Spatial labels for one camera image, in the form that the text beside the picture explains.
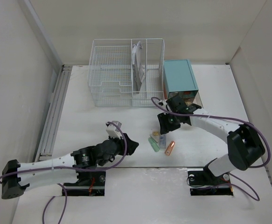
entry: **white table surface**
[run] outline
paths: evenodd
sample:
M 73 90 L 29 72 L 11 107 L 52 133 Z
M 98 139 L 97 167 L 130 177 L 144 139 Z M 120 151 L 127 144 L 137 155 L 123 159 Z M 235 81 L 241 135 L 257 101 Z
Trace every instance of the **white table surface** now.
M 193 65 L 193 70 L 205 109 L 214 115 L 247 120 L 228 65 Z M 69 197 L 62 223 L 272 223 L 272 188 L 264 168 L 233 172 L 255 188 L 260 202 L 249 199 L 238 189 L 234 189 L 234 197 L 190 196 L 186 168 L 176 167 L 204 166 L 227 153 L 225 143 L 199 128 L 184 125 L 167 136 L 167 142 L 176 142 L 171 156 L 167 157 L 161 151 L 155 153 L 147 138 L 152 130 L 158 129 L 156 115 L 160 111 L 154 108 L 96 108 L 87 87 L 86 74 L 83 66 L 75 66 L 72 70 L 53 157 L 102 142 L 107 137 L 105 122 L 119 120 L 123 124 L 122 130 L 140 143 L 135 154 L 126 157 L 121 166 L 144 168 L 108 170 L 105 196 Z M 231 182 L 242 186 L 238 180 L 231 179 Z M 57 185 L 25 192 L 20 197 L 13 224 L 42 223 L 46 202 L 51 196 L 60 194 Z M 47 209 L 46 224 L 58 222 L 63 202 L 64 197 L 53 200 Z

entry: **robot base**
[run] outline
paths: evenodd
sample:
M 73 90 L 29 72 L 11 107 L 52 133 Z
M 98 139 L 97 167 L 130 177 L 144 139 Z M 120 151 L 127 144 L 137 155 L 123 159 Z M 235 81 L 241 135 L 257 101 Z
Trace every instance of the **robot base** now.
M 76 183 L 64 183 L 68 196 L 105 196 L 106 172 L 81 172 Z
M 206 195 L 233 195 L 232 187 L 224 185 L 212 189 L 201 189 L 203 187 L 215 186 L 224 183 L 230 183 L 228 173 L 215 177 L 210 175 L 205 168 L 188 168 L 187 183 L 190 186 L 192 196 Z

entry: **cable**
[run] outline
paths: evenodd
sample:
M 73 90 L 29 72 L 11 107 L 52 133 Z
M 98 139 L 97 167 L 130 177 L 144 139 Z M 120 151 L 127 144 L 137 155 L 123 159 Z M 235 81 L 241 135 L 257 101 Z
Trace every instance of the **cable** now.
M 112 165 L 110 167 L 96 168 L 96 169 L 82 169 L 82 168 L 76 168 L 76 167 L 56 166 L 56 167 L 45 167 L 45 168 L 36 168 L 36 169 L 21 170 L 21 171 L 15 171 L 15 172 L 11 172 L 11 173 L 4 174 L 4 175 L 0 176 L 0 184 L 2 184 L 2 181 L 1 181 L 2 178 L 7 177 L 7 176 L 11 176 L 11 175 L 15 175 L 15 174 L 38 172 L 38 171 L 52 170 L 52 169 L 73 169 L 73 170 L 76 170 L 76 171 L 79 171 L 79 172 L 98 172 L 98 171 L 106 171 L 106 170 L 109 170 L 109 169 L 112 169 L 112 168 L 118 166 L 123 161 L 123 159 L 125 158 L 126 153 L 127 153 L 127 141 L 126 141 L 126 137 L 123 134 L 123 132 L 121 131 L 121 129 L 116 124 L 114 124 L 113 122 L 110 122 L 110 121 L 108 121 L 107 124 L 111 124 L 111 125 L 115 126 L 119 130 L 120 134 L 122 135 L 123 141 L 125 142 L 125 150 L 124 150 L 123 156 L 114 165 Z
M 249 194 L 246 190 L 242 189 L 241 187 L 239 187 L 238 185 L 233 184 L 233 183 L 222 183 L 222 184 L 218 184 L 218 185 L 215 185 L 215 186 L 209 186 L 209 187 L 206 187 L 206 188 L 200 188 L 200 187 L 198 187 L 198 188 L 201 189 L 201 190 L 208 190 L 208 189 L 214 189 L 214 188 L 218 188 L 218 187 L 220 187 L 220 186 L 226 186 L 226 185 L 228 185 L 228 186 L 234 186 L 234 187 L 240 189 L 242 192 L 244 192 L 246 195 L 248 195 L 250 198 L 254 199 L 255 201 L 257 201 L 257 202 L 260 201 L 259 195 L 257 194 L 256 190 L 254 190 L 254 188 L 253 188 L 251 185 L 249 185 L 247 182 L 245 182 L 244 180 L 240 179 L 239 177 L 237 177 L 237 176 L 235 176 L 235 175 L 233 175 L 233 174 L 231 174 L 231 173 L 229 173 L 229 175 L 230 175 L 230 176 L 233 176 L 234 178 L 238 179 L 239 181 L 241 181 L 241 182 L 243 182 L 245 185 L 247 185 L 247 186 L 253 191 L 253 193 L 256 195 L 256 197 L 253 197 L 253 196 L 252 196 L 251 194 Z
M 64 195 L 65 195 L 64 207 L 63 207 L 63 210 L 62 210 L 62 213 L 61 213 L 59 222 L 58 222 L 58 224 L 60 224 L 60 223 L 61 223 L 61 220 L 62 220 L 62 218 L 63 218 L 64 212 L 65 212 L 65 209 L 66 209 L 66 205 L 67 205 L 67 192 L 66 192 L 65 187 L 64 187 L 62 184 L 59 184 L 59 183 L 58 183 L 58 185 L 59 185 L 60 187 L 62 187 L 62 189 L 63 189 L 63 191 L 64 191 Z M 51 197 L 51 199 L 47 202 L 46 206 L 44 207 L 44 210 L 43 210 L 43 212 L 42 212 L 42 224 L 45 224 L 45 223 L 44 223 L 44 215 L 45 215 L 45 213 L 46 213 L 46 209 L 47 209 L 48 205 L 51 203 L 51 201 L 52 201 L 55 197 L 56 197 L 56 196 Z
M 94 179 L 94 177 L 93 177 L 93 178 L 91 179 L 91 185 L 90 185 L 90 187 L 89 187 L 89 189 L 88 189 L 88 191 L 89 191 L 89 196 L 91 195 L 91 192 L 92 192 L 92 188 L 93 188 L 94 183 L 95 183 L 95 179 Z
M 213 115 L 205 115 L 205 114 L 181 114 L 181 113 L 174 113 L 174 112 L 171 112 L 171 111 L 167 111 L 165 110 L 164 108 L 162 108 L 160 105 L 158 105 L 154 99 L 157 99 L 158 101 L 160 101 L 159 98 L 157 97 L 151 97 L 151 101 L 153 102 L 153 104 L 158 107 L 159 109 L 161 109 L 162 111 L 166 112 L 166 113 L 169 113 L 169 114 L 172 114 L 172 115 L 175 115 L 175 116 L 181 116 L 181 117 L 204 117 L 204 118 L 214 118 L 214 119 L 224 119 L 224 120 L 233 120 L 233 121 L 237 121 L 237 122 L 240 122 L 240 123 L 243 123 L 251 128 L 253 128 L 258 134 L 259 136 L 262 138 L 264 144 L 265 144 L 265 147 L 266 147 L 266 150 L 267 150 L 267 159 L 266 161 L 261 164 L 261 165 L 258 165 L 258 166 L 250 166 L 250 168 L 260 168 L 260 167 L 264 167 L 266 166 L 269 161 L 271 160 L 271 150 L 270 150 L 270 147 L 268 145 L 268 142 L 267 140 L 265 139 L 264 135 L 261 133 L 261 131 L 256 128 L 253 124 L 251 124 L 250 122 L 247 122 L 247 121 L 244 121 L 244 120 L 241 120 L 241 119 L 238 119 L 238 118 L 229 118 L 229 117 L 221 117 L 221 116 L 213 116 Z

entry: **green object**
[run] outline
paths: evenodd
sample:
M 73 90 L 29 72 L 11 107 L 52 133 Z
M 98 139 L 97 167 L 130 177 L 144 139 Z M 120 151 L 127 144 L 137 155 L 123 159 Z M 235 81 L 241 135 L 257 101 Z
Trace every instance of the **green object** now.
M 153 148 L 153 150 L 157 153 L 160 150 L 160 147 L 158 146 L 158 144 L 155 142 L 155 140 L 152 137 L 148 138 L 148 141 L 151 147 Z
M 164 84 L 168 99 L 177 94 L 183 99 L 194 98 L 198 86 L 190 60 L 164 61 Z

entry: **small bottle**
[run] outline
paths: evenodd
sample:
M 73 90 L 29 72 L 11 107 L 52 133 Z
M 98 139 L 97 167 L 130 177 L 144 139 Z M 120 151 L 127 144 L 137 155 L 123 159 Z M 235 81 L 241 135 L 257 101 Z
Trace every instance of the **small bottle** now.
M 160 148 L 161 149 L 166 149 L 166 146 L 167 146 L 167 144 L 166 144 L 166 135 L 162 134 L 160 136 Z
M 157 153 L 157 152 L 160 150 L 158 144 L 157 144 L 157 143 L 154 141 L 154 139 L 151 138 L 151 137 L 148 138 L 148 141 L 149 141 L 151 147 L 153 148 L 153 150 Z

